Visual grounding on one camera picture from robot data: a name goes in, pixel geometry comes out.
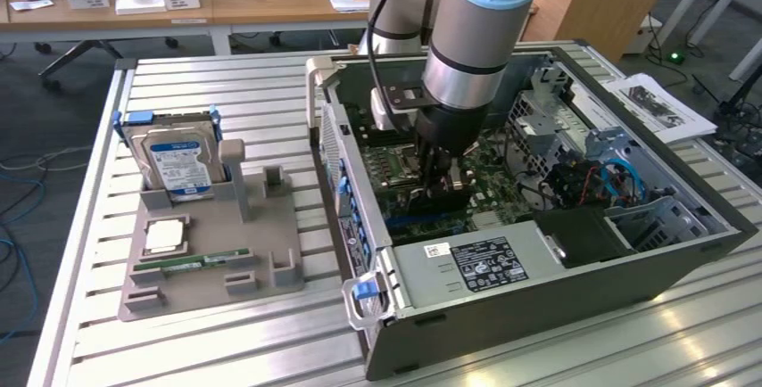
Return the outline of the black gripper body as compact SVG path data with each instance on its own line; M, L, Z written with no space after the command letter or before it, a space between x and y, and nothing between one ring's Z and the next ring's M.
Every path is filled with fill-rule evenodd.
M452 158L460 157L476 141L490 106L460 110L444 104L422 108L414 128L419 146L435 148Z

